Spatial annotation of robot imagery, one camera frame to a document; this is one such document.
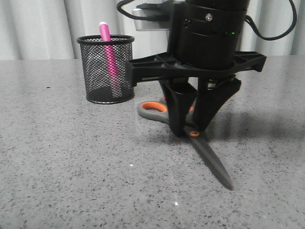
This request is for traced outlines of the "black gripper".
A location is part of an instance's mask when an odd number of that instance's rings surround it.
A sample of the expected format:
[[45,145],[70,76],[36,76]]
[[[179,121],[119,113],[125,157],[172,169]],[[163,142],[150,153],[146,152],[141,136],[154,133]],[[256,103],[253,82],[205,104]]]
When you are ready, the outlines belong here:
[[[241,81],[232,75],[263,69],[264,55],[236,49],[248,5],[246,0],[176,1],[167,51],[126,63],[130,85],[160,80],[175,136],[184,134],[185,119],[196,97],[193,122],[204,131],[240,90]],[[184,77],[199,77],[198,92],[188,82],[166,81]]]

